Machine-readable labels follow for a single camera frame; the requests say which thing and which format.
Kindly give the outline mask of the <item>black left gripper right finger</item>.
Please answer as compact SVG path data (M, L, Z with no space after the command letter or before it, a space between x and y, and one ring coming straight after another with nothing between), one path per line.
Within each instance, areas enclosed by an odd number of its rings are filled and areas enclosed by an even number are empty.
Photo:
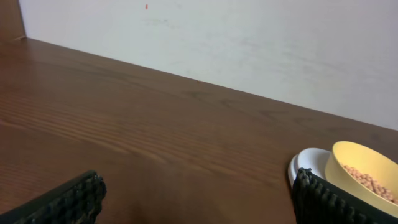
M397 224L397 218L300 168L292 186L297 224Z

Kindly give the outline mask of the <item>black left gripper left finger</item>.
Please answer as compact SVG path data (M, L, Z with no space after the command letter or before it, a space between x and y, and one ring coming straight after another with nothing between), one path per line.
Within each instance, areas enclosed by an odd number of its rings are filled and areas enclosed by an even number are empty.
M1 224L94 224L105 196L103 178L90 170L1 214Z

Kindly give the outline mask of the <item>pale yellow bowl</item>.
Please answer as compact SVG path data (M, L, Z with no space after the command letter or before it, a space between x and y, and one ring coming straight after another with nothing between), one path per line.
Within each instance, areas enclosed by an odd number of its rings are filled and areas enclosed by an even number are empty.
M363 174L369 174L382 186L390 189L397 197L397 164L386 156L366 146L348 141L336 142L326 163L326 180L362 201L397 216L394 204L361 185L349 175L343 165L355 167Z

